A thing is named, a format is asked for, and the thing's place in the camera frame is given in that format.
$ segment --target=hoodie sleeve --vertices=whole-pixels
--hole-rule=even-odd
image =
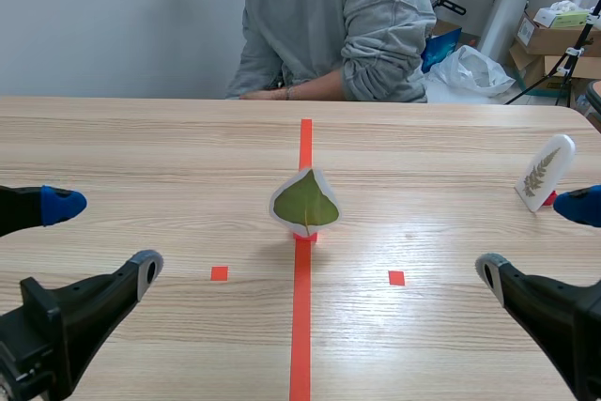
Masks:
[[[430,0],[346,0],[343,86],[348,100],[386,100],[422,64],[436,23]]]
[[[240,66],[227,89],[227,99],[238,99],[252,91],[269,89],[281,78],[282,60],[254,29],[248,12],[244,9],[242,26],[246,45],[240,58]]]

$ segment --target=white card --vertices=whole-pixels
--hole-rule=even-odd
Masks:
[[[536,154],[516,185],[517,193],[531,211],[545,204],[575,155],[576,145],[567,135],[555,135]]]

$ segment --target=green leaf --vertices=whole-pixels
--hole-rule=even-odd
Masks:
[[[272,215],[283,222],[301,226],[307,237],[312,235],[310,227],[333,224],[340,218],[330,187],[321,173],[316,177],[313,169],[300,172],[280,191],[271,201]]]

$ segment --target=gray hoodie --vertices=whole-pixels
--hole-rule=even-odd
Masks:
[[[348,100],[424,101],[429,0],[246,0],[228,98],[342,69]]]

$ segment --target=black tripod stand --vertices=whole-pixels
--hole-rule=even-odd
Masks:
[[[574,70],[576,69],[576,65],[578,64],[578,59],[581,58],[582,55],[584,54],[584,46],[587,43],[589,34],[591,33],[591,30],[593,30],[595,21],[599,20],[599,13],[601,13],[601,0],[599,0],[599,3],[594,8],[593,14],[589,15],[589,17],[586,21],[586,26],[584,27],[584,30],[582,30],[582,33],[580,34],[580,38],[578,38],[578,42],[576,43],[576,46],[570,47],[569,49],[567,49],[565,51],[565,54],[563,54],[562,59],[557,62],[557,65],[555,65],[555,67],[550,71],[550,73],[548,75],[546,75],[541,80],[536,82],[530,88],[526,89],[525,91],[523,91],[520,94],[518,94],[517,96],[515,96],[513,99],[509,100],[507,103],[505,103],[505,105],[511,105],[512,103],[514,103],[516,100],[518,100],[522,96],[525,96],[528,93],[530,93],[533,89],[535,89],[537,86],[539,86],[542,82],[550,79],[551,77],[555,77],[555,75],[558,73],[563,76],[562,86],[560,87],[560,94],[559,94],[559,97],[557,98],[557,102],[555,103],[555,105],[559,105],[560,100],[562,99],[563,91],[566,88],[569,88],[571,86],[572,78],[574,77]],[[563,62],[565,61],[566,58],[567,58],[567,62],[565,63],[565,66],[562,66]]]

